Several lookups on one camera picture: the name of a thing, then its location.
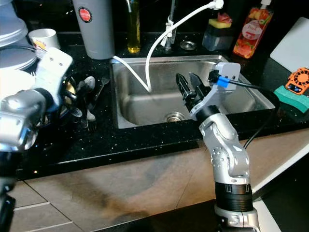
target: sink drain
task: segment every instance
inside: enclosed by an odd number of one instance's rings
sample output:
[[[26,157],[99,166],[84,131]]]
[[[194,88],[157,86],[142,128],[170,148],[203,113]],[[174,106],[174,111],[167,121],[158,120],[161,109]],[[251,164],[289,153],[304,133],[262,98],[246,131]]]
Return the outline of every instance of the sink drain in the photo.
[[[187,50],[187,51],[193,51],[193,50],[196,49],[197,44],[195,42],[192,42],[192,41],[181,41],[180,47],[184,50]]]
[[[170,112],[164,117],[165,122],[179,122],[185,120],[185,116],[179,112]]]

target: red soap bottle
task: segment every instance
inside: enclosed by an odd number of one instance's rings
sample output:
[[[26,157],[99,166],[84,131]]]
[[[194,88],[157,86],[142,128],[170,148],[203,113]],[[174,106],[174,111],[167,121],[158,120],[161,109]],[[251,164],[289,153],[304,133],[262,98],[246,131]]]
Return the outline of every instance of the red soap bottle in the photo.
[[[273,12],[268,9],[270,3],[271,0],[262,0],[260,8],[251,8],[234,46],[234,54],[244,58],[252,57],[273,16]]]

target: stainless steel sink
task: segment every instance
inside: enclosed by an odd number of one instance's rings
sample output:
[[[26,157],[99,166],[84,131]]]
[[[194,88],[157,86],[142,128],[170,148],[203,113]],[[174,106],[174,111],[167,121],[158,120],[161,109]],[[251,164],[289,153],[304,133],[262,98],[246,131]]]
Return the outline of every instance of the stainless steel sink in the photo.
[[[124,59],[145,80],[145,58]],[[153,91],[148,93],[121,63],[112,64],[113,108],[118,128],[151,125],[189,119],[182,96],[176,85],[176,73],[188,77],[193,72],[207,83],[213,65],[226,59],[219,55],[152,58],[150,80]],[[242,75],[239,80],[249,83]],[[259,91],[237,87],[222,95],[219,106],[225,114],[274,108]]]

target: dish soap bottle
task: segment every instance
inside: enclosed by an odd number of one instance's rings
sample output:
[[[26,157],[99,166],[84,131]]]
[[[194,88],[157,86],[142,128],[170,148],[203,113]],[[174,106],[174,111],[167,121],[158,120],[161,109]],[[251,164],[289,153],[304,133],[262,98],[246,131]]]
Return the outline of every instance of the dish soap bottle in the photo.
[[[252,57],[273,16],[273,12],[267,8],[270,3],[271,0],[262,0],[260,8],[251,8],[234,46],[234,54],[244,58]]]
[[[128,13],[127,49],[129,53],[140,51],[140,7],[139,0],[129,0],[131,12]]]

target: yellow sponge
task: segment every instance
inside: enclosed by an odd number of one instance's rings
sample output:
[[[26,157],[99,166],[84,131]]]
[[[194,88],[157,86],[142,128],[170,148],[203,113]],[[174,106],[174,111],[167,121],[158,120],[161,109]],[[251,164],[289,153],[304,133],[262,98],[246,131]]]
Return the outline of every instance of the yellow sponge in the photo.
[[[213,27],[215,28],[218,28],[218,29],[222,29],[222,28],[230,28],[232,23],[221,23],[221,22],[218,22],[218,20],[216,18],[211,18],[209,21],[208,21],[208,24],[212,25]]]

